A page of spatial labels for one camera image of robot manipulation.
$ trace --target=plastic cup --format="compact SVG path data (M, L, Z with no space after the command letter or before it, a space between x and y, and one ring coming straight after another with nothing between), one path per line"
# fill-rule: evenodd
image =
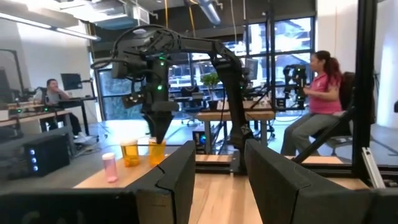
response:
M156 144L156 138L150 138L148 142L149 164L151 166L159 165L164 160L166 149L166 139L162 143Z
M123 141L120 143L125 167L139 165L138 140Z
M105 178L109 183L118 180L118 172L116 170L116 161L114 160L114 153L109 152L102 155L104 162Z

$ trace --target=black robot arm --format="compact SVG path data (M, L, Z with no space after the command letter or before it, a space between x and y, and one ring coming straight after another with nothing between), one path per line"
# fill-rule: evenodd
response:
M158 30L142 51L145 55L172 54L177 52L203 53L210 56L211 63L224 85L233 124L231 143L243 152L247 139L252 132L246 121L241 95L241 82L244 79L243 68L239 58L225 45L217 40L196 39L178 35L168 30Z
M141 112L148 122L151 136L156 137L158 143L162 142L173 119L172 111L178 109L177 104L169 102L168 98L171 64L168 55L179 52L208 54L228 97L233 124L231 143L239 149L241 167L244 168L244 145L247 139L252 138L252 131L243 108L241 81L244 77L240 59L217 40L184 37L165 28L152 30L150 35L142 38L141 45L133 42L134 39L128 40L122 49L115 49L117 57L113 58L113 78L133 77L133 80L141 81L146 73L144 90L126 96L124 105L142 103Z

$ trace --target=white wall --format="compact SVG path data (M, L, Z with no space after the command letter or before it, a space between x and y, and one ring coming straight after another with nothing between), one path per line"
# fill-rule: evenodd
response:
M61 73L79 73L82 80L90 78L88 40L25 24L17 26L25 53L30 84L33 88L45 86L49 78L58 80L60 88L63 88ZM83 24L71 29L86 33ZM89 83L84 83L82 90L69 92L74 97L92 96ZM95 102L86 101L85 103L88 122L96 123ZM81 109L72 108L70 110L82 122Z
M336 57L342 71L355 71L358 0L318 0L316 50Z
M389 128L398 128L398 114L394 103L398 100L398 1L387 0L385 10L384 38L381 50L380 90L377 123Z
M387 0L377 5L374 69L381 71L384 36L388 24ZM355 72L358 0L317 0L316 48L328 50L336 57L342 72ZM374 92L378 104L377 90Z

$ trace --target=fluorescent light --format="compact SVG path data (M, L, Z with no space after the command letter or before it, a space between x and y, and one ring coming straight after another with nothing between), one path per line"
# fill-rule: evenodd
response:
M77 37L90 39L90 40L98 40L98 37L96 37L96 36L82 34L82 33L79 33L79 32L73 31L73 30L68 30L68 29L63 29L63 28L56 28L56 31L62 32L64 34L70 34L70 35L74 35L74 36L77 36Z
M39 22L30 21L30 20L28 20L28 19L23 19L23 18L16 17L16 16L10 16L10 15L8 15L8 14L4 14L4 13L1 13L1 12L0 12L0 18L2 18L2 19L8 19L8 20L14 21L14 22L21 22L21 23L24 23L24 24L32 25L32 26L41 27L41 28L44 28L44 29L49 29L49 28L51 28L51 26L50 26L50 25L47 25L47 24L43 24L43 23L39 23Z

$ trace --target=window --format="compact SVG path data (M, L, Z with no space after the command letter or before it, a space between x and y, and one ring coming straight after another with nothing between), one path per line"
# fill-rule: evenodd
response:
M112 71L108 69L99 71L98 76L105 120L142 119L141 105L125 109L122 103L121 96L131 93L130 80L113 79ZM134 91L139 91L140 87L141 83L135 83Z
M312 18L290 19L275 23L275 51L310 50Z
M306 73L307 73L307 83L310 82L310 76L312 75L310 70L310 53L303 54L290 54L290 55L277 55L275 56L276 70L275 70L275 84L287 84L285 83L285 75L283 73L283 69L286 65L306 65Z
M245 56L246 55L246 44L243 41L238 41L235 44L235 41L224 42L225 47L230 49L232 52L235 53L236 56ZM191 59L196 60L208 60L210 59L208 54L201 54L201 53L192 53Z
M244 60L244 65L250 70L249 78L253 86L259 86L267 80L266 57L254 57Z
M131 93L131 81L112 78L112 70L98 72L102 96L118 96Z
M172 65L169 68L170 91L179 91L181 87L192 86L189 64Z
M141 105L125 109L120 96L103 98L103 111L105 120L115 119L142 119Z
M249 25L249 54L265 53L266 47L266 24Z
M203 83L200 81L203 75L210 74L212 72L216 72L216 69L213 67L211 62L195 62L192 64L193 68L193 81L199 86L200 89L207 89L207 87L203 86ZM223 84L221 82L218 83L218 88L222 88Z

